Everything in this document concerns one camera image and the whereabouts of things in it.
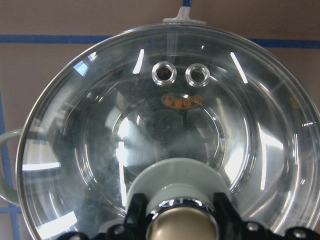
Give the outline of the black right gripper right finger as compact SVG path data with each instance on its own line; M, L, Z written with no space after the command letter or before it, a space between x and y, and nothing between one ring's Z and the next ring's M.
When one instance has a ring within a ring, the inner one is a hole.
M239 233L241 231L242 219L225 193L213 194L213 206L220 233Z

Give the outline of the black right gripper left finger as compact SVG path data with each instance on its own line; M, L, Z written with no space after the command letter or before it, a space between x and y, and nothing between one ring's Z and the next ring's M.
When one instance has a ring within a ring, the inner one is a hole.
M147 234L156 212L147 211L148 199L143 193L135 193L123 222L126 234Z

